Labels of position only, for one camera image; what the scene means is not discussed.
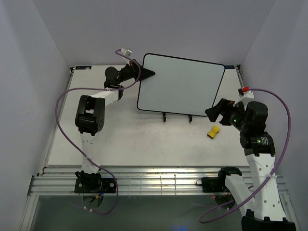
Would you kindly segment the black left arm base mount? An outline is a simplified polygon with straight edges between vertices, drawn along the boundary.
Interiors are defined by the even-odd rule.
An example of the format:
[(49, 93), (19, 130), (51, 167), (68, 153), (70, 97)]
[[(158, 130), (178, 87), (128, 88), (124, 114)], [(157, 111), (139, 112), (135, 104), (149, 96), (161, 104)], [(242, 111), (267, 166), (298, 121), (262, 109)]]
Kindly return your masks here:
[(75, 172), (74, 193), (116, 193), (116, 181), (113, 178), (102, 178), (99, 173)]

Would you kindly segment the blue corner label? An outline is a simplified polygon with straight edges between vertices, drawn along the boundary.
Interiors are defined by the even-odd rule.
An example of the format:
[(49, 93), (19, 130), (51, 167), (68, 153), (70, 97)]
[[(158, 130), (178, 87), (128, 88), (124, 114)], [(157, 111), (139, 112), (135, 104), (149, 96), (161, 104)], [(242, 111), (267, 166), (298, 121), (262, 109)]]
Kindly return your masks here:
[(82, 66), (76, 66), (76, 70), (91, 70), (92, 66), (91, 65), (82, 65)]
[(225, 65), (224, 67), (225, 69), (235, 69), (235, 66), (233, 65)]

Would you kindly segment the black framed whiteboard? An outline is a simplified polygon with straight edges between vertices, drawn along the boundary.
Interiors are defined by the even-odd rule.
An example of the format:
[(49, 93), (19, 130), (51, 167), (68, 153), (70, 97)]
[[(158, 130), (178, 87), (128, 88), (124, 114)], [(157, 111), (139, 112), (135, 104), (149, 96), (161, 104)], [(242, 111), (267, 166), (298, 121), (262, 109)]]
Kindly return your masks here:
[(214, 105), (225, 73), (223, 64), (147, 53), (143, 67), (155, 73), (140, 82), (141, 111), (205, 116)]

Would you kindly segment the yellow whiteboard eraser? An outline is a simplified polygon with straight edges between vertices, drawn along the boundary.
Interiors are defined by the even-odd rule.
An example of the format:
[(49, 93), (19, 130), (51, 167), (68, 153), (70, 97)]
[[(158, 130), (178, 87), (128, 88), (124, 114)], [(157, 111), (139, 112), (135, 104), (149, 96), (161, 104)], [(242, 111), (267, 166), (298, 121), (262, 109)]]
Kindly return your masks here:
[(214, 125), (211, 130), (207, 133), (207, 136), (211, 139), (214, 139), (217, 134), (220, 132), (220, 128), (216, 125)]

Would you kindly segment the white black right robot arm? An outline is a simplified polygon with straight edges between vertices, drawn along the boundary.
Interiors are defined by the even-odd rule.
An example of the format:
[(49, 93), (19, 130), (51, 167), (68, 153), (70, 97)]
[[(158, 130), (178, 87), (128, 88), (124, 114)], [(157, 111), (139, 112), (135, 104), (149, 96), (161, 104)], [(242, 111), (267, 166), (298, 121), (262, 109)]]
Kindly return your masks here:
[(206, 109), (211, 122), (222, 116), (220, 124), (234, 126), (240, 132), (240, 144), (250, 167), (253, 192), (244, 183), (236, 167), (223, 167), (218, 173), (217, 184), (223, 191), (230, 191), (242, 214), (243, 231), (294, 231), (296, 225), (287, 219), (273, 172), (275, 147), (272, 137), (265, 131), (268, 108), (251, 101), (244, 106), (221, 99), (217, 105)]

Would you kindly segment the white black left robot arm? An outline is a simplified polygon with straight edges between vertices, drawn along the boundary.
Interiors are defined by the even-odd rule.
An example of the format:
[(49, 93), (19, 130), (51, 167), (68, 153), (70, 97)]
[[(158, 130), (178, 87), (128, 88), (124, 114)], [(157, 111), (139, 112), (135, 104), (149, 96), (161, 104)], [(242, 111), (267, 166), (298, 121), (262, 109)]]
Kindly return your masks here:
[(119, 101), (124, 93), (122, 82), (134, 79), (145, 80), (155, 75), (155, 72), (129, 61), (121, 70), (108, 67), (105, 70), (104, 90), (94, 95), (82, 95), (79, 99), (75, 125), (82, 141), (82, 167), (75, 175), (79, 184), (88, 193), (115, 193), (116, 180), (102, 178), (100, 164), (97, 160), (99, 147), (98, 137), (104, 127), (105, 108)]

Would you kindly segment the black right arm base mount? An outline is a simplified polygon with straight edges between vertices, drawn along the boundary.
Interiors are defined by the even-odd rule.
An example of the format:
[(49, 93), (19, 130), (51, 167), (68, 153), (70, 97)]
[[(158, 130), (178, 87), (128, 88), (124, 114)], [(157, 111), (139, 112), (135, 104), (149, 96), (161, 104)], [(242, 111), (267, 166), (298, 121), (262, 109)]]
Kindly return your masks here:
[(230, 192), (218, 177), (202, 177), (196, 181), (196, 186), (201, 187), (203, 193)]

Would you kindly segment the blue corner label left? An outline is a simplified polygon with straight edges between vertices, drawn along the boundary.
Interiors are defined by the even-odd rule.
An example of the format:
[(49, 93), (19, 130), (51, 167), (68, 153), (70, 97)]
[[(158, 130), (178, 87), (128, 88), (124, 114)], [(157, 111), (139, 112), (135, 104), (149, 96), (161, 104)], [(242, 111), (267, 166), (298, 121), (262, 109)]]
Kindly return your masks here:
[(82, 66), (76, 66), (76, 70), (91, 70), (92, 66), (91, 65), (82, 65)]

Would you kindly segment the blue corner label right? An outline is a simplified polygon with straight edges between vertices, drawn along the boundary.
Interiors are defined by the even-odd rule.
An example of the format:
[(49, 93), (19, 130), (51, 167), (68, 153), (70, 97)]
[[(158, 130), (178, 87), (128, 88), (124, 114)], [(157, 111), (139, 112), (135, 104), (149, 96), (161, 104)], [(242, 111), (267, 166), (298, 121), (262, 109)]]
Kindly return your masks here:
[(233, 65), (225, 65), (224, 67), (225, 69), (235, 69), (235, 66)]

